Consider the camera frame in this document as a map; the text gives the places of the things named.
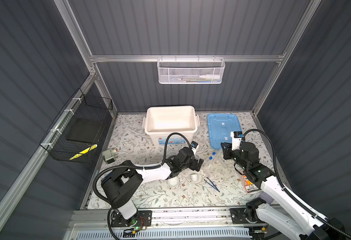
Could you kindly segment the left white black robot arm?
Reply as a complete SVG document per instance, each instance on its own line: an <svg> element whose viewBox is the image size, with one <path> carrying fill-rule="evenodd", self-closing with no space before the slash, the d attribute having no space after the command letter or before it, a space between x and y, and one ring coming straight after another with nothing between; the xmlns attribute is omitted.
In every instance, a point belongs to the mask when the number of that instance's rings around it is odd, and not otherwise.
<svg viewBox="0 0 351 240"><path fill-rule="evenodd" d="M132 200L138 188L145 183L173 179L186 169L200 171L204 160L194 152L194 148L184 147L177 155L167 157L164 153L162 161L156 165L138 166L125 161L108 167L94 178L94 194L120 213L131 226L139 218L139 211Z"/></svg>

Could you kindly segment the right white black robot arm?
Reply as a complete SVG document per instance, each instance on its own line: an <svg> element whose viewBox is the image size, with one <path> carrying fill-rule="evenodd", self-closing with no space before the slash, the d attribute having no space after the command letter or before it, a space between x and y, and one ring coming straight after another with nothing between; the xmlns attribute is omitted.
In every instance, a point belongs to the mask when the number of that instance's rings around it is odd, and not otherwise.
<svg viewBox="0 0 351 240"><path fill-rule="evenodd" d="M303 202L289 188L282 186L276 173L259 162L259 151L253 143L221 143L223 157L233 160L257 188L276 201L287 213L275 210L267 200L258 197L246 204L250 223L265 222L291 240L345 240L344 225L328 219Z"/></svg>

